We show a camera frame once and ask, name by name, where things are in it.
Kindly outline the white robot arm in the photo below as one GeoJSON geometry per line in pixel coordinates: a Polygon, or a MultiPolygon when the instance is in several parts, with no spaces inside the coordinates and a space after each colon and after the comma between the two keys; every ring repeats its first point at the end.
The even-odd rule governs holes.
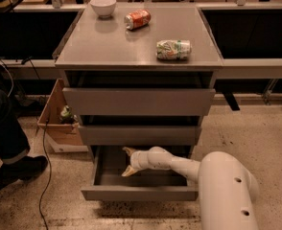
{"type": "Polygon", "coordinates": [[[172,170],[198,184],[202,230],[259,230],[253,210],[258,182],[232,155],[214,151],[196,161],[161,147],[123,150],[129,157],[124,177],[147,169],[172,170]]]}

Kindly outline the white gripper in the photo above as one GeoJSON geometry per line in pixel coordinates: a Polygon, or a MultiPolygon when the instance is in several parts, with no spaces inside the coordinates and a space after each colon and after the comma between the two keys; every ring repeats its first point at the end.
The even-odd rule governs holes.
{"type": "Polygon", "coordinates": [[[123,151],[130,156],[130,165],[122,173],[123,177],[131,176],[137,173],[137,171],[142,171],[150,167],[148,153],[146,151],[129,147],[123,147],[123,151]]]}

